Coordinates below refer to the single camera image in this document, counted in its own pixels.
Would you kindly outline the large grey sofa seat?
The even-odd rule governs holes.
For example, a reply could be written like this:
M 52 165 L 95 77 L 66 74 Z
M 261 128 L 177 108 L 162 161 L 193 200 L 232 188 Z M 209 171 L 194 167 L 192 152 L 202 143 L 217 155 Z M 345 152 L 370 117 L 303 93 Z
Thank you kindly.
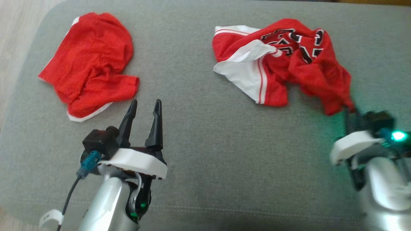
M 351 74 L 362 112 L 388 110 L 411 131 L 411 6 L 288 1 L 69 0 L 39 26 L 0 132 L 0 207 L 38 225 L 61 209 L 76 178 L 82 140 L 119 126 L 130 102 L 83 122 L 37 75 L 73 20 L 109 12 L 132 35 L 125 73 L 140 77 L 130 141 L 142 146 L 162 101 L 166 179 L 154 180 L 141 231 L 362 231 L 346 166 L 329 152 L 343 114 L 324 115 L 316 98 L 287 85 L 289 104 L 254 103 L 213 72 L 216 25 L 264 28 L 293 18 L 329 33 Z

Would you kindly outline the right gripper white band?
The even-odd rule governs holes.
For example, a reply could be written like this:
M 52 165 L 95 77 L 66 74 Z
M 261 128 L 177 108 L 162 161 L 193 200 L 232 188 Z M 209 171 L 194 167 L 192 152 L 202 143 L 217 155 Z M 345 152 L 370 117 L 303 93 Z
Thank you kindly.
M 351 111 L 348 107 L 344 108 L 345 135 L 333 143 L 330 151 L 330 163 L 340 165 L 345 163 L 355 190 L 361 190 L 365 185 L 363 165 L 360 163 L 358 154 L 361 151 L 379 143 L 384 139 L 374 138 L 368 131 L 364 131 L 364 119 L 360 111 L 354 113 L 354 131 L 351 121 Z

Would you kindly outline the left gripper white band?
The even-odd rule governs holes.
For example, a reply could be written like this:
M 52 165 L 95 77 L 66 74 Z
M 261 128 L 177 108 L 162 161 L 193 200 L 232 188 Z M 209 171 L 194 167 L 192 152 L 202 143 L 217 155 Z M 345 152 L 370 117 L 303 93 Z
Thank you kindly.
M 132 123 L 138 101 L 133 99 L 119 126 L 119 147 L 130 147 Z M 156 100 L 153 123 L 145 146 L 163 149 L 162 102 Z M 151 184 L 165 179 L 168 167 L 161 152 L 120 148 L 110 160 L 100 161 L 104 183 L 98 191 L 98 218 L 102 222 L 139 222 L 151 202 Z

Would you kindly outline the plain red mesh shorts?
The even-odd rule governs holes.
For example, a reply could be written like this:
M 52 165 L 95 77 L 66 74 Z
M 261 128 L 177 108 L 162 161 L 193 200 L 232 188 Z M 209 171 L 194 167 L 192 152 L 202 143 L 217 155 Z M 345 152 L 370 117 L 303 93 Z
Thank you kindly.
M 115 16 L 90 12 L 73 20 L 38 78 L 53 86 L 69 120 L 81 123 L 135 97 L 139 77 L 123 74 L 133 54 L 132 37 Z

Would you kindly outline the red and white lettered jersey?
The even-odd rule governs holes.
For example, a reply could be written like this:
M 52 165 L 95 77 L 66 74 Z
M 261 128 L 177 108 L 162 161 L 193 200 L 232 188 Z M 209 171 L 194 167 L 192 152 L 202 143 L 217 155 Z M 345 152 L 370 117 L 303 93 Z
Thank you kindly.
M 212 40 L 223 75 L 257 104 L 283 107 L 287 83 L 320 99 L 326 115 L 355 106 L 350 97 L 351 75 L 337 61 L 329 34 L 311 30 L 296 19 L 281 19 L 265 28 L 216 26 Z

